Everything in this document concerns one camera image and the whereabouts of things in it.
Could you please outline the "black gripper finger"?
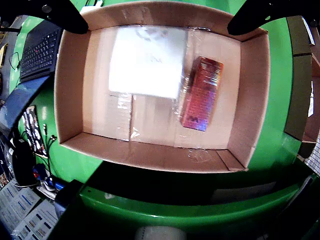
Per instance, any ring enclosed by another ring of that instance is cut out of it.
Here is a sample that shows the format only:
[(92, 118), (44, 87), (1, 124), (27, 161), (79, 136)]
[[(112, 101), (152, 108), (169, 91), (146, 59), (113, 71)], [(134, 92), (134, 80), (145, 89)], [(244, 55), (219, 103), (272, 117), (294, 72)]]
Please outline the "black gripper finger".
[(301, 16), (310, 27), (320, 25), (318, 0), (247, 0), (227, 25), (230, 35), (250, 33), (271, 21)]
[(17, 15), (47, 20), (74, 34), (87, 33), (89, 26), (69, 0), (18, 0), (14, 4)]

